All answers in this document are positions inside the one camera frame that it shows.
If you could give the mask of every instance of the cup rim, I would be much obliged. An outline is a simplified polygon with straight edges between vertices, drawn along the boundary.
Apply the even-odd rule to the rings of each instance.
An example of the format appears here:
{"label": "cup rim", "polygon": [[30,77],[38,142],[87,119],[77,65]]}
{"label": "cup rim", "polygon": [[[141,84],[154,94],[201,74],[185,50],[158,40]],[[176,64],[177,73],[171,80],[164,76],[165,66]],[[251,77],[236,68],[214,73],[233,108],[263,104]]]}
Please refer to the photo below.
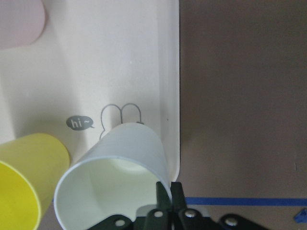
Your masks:
{"label": "cup rim", "polygon": [[[135,159],[131,159],[131,158],[127,158],[127,157],[123,157],[123,156],[118,156],[118,155],[109,155],[109,156],[99,156],[99,157],[92,157],[92,158],[88,158],[88,159],[85,159],[85,160],[82,160],[78,163],[76,163],[74,166],[70,167],[61,177],[61,179],[59,180],[58,184],[57,184],[57,187],[56,187],[56,190],[55,190],[55,194],[54,194],[54,210],[55,210],[55,214],[56,214],[56,217],[58,219],[58,222],[60,223],[60,225],[62,226],[62,228],[64,228],[66,230],[66,227],[64,226],[60,216],[59,216],[59,213],[58,213],[58,204],[57,204],[57,197],[58,197],[58,194],[59,194],[59,188],[62,184],[62,182],[66,179],[66,177],[72,172],[74,171],[76,168],[84,165],[84,164],[87,164],[87,163],[90,163],[92,161],[96,161],[96,160],[105,160],[105,159],[119,159],[119,160],[126,160],[126,161],[130,161],[132,163],[135,163],[137,165],[140,165],[142,166],[143,168],[145,168],[146,170],[148,170],[149,172],[151,172],[161,183],[162,185],[164,186],[164,188],[169,188],[169,182],[165,183],[165,181],[163,181],[162,177],[161,176],[158,176],[157,173],[147,167],[145,164],[141,163],[140,161],[137,161]],[[172,199],[172,194],[170,192],[170,189],[167,190],[166,189],[166,192],[168,194],[168,197],[169,199],[171,200]]]}
{"label": "cup rim", "polygon": [[42,206],[41,206],[41,202],[39,200],[37,191],[35,190],[35,188],[31,184],[31,182],[19,170],[17,170],[15,167],[13,167],[12,165],[8,164],[7,162],[4,162],[4,161],[0,160],[0,165],[1,164],[7,166],[11,170],[13,170],[16,174],[18,174],[27,183],[27,185],[30,187],[31,191],[33,192],[33,195],[34,195],[35,200],[36,200],[37,212],[38,212],[37,213],[36,224],[35,224],[33,229],[34,230],[37,229],[39,224],[40,224],[40,220],[42,218]]}

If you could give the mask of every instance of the blue tape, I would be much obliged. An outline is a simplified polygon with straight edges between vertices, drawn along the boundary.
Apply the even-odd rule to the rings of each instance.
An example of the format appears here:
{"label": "blue tape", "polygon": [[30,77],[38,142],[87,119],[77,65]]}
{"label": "blue tape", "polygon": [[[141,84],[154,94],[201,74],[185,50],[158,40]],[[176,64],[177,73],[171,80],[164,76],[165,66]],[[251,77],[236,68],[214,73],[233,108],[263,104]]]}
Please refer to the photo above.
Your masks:
{"label": "blue tape", "polygon": [[206,198],[186,197],[188,205],[307,206],[307,199],[294,198]]}
{"label": "blue tape", "polygon": [[301,210],[295,217],[296,223],[307,223],[307,209]]}

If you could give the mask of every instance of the cup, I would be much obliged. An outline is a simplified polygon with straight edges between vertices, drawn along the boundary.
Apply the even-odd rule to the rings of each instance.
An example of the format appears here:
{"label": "cup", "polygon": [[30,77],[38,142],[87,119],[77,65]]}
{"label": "cup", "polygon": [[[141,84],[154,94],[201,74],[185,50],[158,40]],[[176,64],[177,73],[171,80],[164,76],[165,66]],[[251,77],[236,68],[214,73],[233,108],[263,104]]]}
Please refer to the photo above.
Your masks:
{"label": "cup", "polygon": [[48,134],[0,145],[0,229],[37,229],[69,163],[66,148]]}
{"label": "cup", "polygon": [[163,146],[150,128],[125,123],[112,129],[71,167],[55,191],[55,213],[65,230],[84,230],[139,207],[156,204],[161,181],[171,197]]}
{"label": "cup", "polygon": [[0,0],[0,50],[32,43],[44,24],[41,0]]}

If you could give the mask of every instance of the speech bubble sticker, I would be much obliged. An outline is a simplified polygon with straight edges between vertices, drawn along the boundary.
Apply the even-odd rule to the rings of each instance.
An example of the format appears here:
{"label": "speech bubble sticker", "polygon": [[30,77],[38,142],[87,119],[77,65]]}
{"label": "speech bubble sticker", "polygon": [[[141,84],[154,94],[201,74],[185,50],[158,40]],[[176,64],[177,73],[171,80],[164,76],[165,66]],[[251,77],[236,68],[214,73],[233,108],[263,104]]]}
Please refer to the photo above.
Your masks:
{"label": "speech bubble sticker", "polygon": [[86,130],[88,128],[94,128],[92,118],[88,116],[71,116],[66,120],[66,124],[72,130]]}

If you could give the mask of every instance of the bolt head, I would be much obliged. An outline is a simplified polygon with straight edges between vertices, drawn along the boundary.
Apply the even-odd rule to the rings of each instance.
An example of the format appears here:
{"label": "bolt head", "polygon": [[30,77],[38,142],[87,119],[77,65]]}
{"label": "bolt head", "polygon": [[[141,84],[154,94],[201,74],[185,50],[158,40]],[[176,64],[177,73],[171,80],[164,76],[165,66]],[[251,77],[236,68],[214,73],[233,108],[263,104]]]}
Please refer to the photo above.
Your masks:
{"label": "bolt head", "polygon": [[118,219],[115,221],[115,226],[116,227],[121,227],[121,226],[124,226],[125,225],[125,221],[123,219]]}
{"label": "bolt head", "polygon": [[196,212],[193,209],[188,209],[187,211],[185,211],[184,214],[186,215],[186,217],[189,217],[189,218],[196,217]]}
{"label": "bolt head", "polygon": [[229,217],[225,220],[225,224],[227,224],[228,226],[237,226],[238,221],[235,218]]}
{"label": "bolt head", "polygon": [[154,215],[154,217],[159,218],[159,217],[162,217],[162,216],[163,216],[163,212],[161,212],[161,211],[156,211],[153,215]]}

